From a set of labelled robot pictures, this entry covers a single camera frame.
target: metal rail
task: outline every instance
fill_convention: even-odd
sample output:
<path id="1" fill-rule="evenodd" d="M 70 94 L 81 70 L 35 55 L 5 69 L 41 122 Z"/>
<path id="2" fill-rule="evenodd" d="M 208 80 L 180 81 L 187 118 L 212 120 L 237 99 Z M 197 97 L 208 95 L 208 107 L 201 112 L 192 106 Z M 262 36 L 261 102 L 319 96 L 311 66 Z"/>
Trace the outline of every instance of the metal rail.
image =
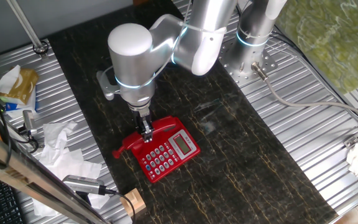
<path id="1" fill-rule="evenodd" d="M 7 145 L 0 141 L 0 161 L 6 161 L 7 152 Z M 0 169 L 0 180 L 78 223 L 107 223 L 90 205 L 25 151 L 12 150 L 9 167 Z"/>
<path id="2" fill-rule="evenodd" d="M 42 59 L 48 58 L 47 48 L 44 47 L 41 40 L 38 38 L 37 34 L 33 30 L 30 22 L 27 20 L 23 10 L 20 8 L 19 4 L 16 0 L 6 0 L 9 6 L 11 7 L 12 11 L 16 15 L 19 22 L 22 24 L 23 29 L 27 33 L 27 35 L 30 37 L 31 42 L 34 45 L 34 51 L 37 54 L 40 54 Z"/>

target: red telephone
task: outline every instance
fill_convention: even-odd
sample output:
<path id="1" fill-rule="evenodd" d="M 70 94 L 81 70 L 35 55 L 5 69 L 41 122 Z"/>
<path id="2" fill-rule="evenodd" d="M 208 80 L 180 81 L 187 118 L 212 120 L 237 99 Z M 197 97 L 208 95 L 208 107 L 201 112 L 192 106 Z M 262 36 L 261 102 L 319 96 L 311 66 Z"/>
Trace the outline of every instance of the red telephone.
<path id="1" fill-rule="evenodd" d="M 144 142 L 139 133 L 132 133 L 112 155 L 118 159 L 123 150 L 132 149 L 147 178 L 156 183 L 200 153 L 200 147 L 178 118 L 167 116 L 154 121 L 152 126 L 153 141 Z"/>

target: black marble surface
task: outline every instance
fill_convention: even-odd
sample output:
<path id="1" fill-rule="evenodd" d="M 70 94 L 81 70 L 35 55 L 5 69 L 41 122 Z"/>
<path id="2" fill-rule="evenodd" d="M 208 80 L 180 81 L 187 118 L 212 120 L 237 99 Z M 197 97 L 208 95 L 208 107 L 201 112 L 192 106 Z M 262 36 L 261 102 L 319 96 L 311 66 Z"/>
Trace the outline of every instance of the black marble surface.
<path id="1" fill-rule="evenodd" d="M 201 153 L 156 184 L 135 157 L 112 150 L 135 131 L 119 96 L 107 101 L 96 71 L 111 65 L 107 36 L 123 23 L 150 27 L 171 1 L 128 7 L 51 35 L 49 41 L 118 189 L 138 188 L 148 212 L 138 223 L 327 223 L 336 213 L 217 63 L 203 77 L 166 68 L 157 79 L 153 119 L 177 116 Z"/>

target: wooden block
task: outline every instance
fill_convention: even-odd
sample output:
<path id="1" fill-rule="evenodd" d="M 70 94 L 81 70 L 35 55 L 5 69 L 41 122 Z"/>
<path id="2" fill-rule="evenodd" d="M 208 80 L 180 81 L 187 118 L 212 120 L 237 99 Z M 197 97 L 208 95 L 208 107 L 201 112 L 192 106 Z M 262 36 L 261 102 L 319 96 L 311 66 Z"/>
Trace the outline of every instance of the wooden block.
<path id="1" fill-rule="evenodd" d="M 131 201 L 132 205 L 135 208 L 136 214 L 146 209 L 146 204 L 144 203 L 142 196 L 140 196 L 140 193 L 137 189 L 131 190 L 128 194 L 125 194 L 125 197 L 127 197 Z M 123 197 L 121 197 L 119 200 L 121 201 L 128 215 L 130 217 L 134 216 L 134 212 L 129 202 Z"/>

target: green fabric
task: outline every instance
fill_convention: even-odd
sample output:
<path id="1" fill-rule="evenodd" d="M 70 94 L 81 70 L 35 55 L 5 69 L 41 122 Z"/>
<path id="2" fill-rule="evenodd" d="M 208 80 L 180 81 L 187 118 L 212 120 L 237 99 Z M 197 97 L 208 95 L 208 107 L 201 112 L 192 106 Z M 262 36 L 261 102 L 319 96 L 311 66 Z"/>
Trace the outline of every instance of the green fabric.
<path id="1" fill-rule="evenodd" d="M 288 0 L 277 25 L 342 93 L 358 88 L 358 0 Z"/>

